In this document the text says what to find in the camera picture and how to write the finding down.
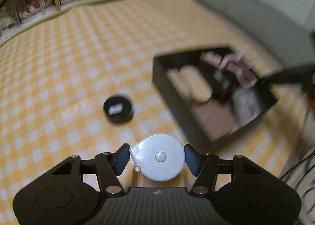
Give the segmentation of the person's right hand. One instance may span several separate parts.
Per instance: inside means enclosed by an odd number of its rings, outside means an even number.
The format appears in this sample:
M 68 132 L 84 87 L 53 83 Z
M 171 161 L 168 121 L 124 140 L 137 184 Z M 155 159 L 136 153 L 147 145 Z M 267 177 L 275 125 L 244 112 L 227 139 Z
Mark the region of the person's right hand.
M 301 90 L 305 96 L 309 111 L 305 126 L 305 136 L 314 141 L 314 85 L 302 85 Z

